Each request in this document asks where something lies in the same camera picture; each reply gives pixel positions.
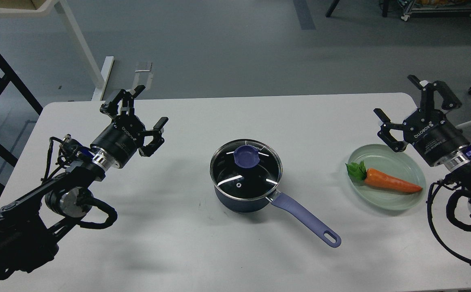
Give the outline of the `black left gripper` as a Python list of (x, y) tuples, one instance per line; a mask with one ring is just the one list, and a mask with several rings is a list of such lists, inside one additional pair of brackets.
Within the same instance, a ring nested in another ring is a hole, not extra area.
[[(135, 116), (134, 100), (145, 89), (145, 85), (121, 89), (100, 106), (100, 113), (113, 120), (90, 146), (111, 155), (115, 168), (123, 168), (137, 149), (141, 157), (151, 157), (165, 142), (163, 128), (168, 117), (161, 117), (151, 130), (145, 131), (145, 125)], [(152, 141), (143, 145), (144, 137), (152, 137)]]

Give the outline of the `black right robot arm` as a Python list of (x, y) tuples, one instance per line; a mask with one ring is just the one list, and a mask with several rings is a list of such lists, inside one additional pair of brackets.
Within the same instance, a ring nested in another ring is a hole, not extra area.
[(445, 207), (448, 221), (471, 232), (471, 142), (445, 114), (460, 108), (462, 103), (445, 82), (421, 81), (414, 75), (409, 75), (408, 79), (421, 92), (419, 107), (401, 123), (391, 122), (382, 109), (374, 109), (382, 122), (377, 135), (394, 152), (402, 152), (412, 145), (429, 166), (443, 165), (449, 171), (429, 187), (426, 200), (428, 224), (446, 251), (471, 266), (471, 259), (456, 253), (443, 242), (432, 221), (432, 204), (439, 190), (445, 187), (452, 191)]

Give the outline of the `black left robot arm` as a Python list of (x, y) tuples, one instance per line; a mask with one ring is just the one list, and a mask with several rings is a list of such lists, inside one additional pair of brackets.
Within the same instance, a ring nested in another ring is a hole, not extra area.
[(135, 115), (135, 98), (145, 89), (122, 89), (104, 101), (100, 112), (111, 123), (89, 147), (70, 135), (50, 137), (40, 186), (0, 208), (0, 280), (54, 260), (59, 240), (74, 227), (103, 230), (116, 222), (116, 210), (89, 187), (110, 168), (123, 168), (135, 152), (150, 157), (164, 143), (167, 117), (147, 130)]

